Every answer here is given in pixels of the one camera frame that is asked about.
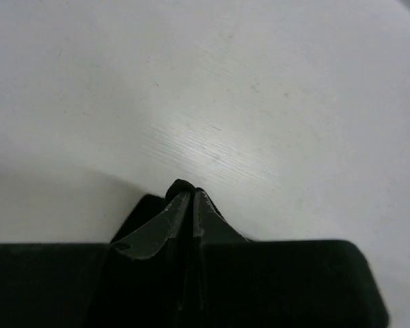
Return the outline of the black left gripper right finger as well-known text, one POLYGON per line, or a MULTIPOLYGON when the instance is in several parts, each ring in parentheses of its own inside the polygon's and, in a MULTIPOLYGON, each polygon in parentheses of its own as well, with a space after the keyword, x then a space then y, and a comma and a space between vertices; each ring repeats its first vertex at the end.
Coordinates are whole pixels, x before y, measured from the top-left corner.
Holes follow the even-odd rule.
POLYGON ((370 265, 344 240, 252 241, 199 189, 193 201, 206 327, 386 327, 370 265))

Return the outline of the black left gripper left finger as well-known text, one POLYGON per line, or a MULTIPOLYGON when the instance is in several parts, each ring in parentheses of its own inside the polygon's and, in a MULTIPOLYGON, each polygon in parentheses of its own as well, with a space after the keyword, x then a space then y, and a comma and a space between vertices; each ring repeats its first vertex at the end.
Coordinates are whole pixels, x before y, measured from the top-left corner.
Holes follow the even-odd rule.
POLYGON ((190 205, 145 196, 111 243, 0 244, 0 327, 172 327, 190 205))

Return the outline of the black tank top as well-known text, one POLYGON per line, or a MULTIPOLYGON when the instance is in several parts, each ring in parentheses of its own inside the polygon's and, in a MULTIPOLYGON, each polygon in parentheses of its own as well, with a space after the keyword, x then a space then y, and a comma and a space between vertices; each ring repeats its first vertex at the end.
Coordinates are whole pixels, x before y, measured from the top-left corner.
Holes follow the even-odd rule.
POLYGON ((119 241, 157 216, 179 193, 188 192, 194 196, 199 191, 207 194, 203 188, 194 187, 186 180, 176 179, 167 190, 165 197, 145 194, 124 220, 124 223, 111 239, 111 243, 119 241))

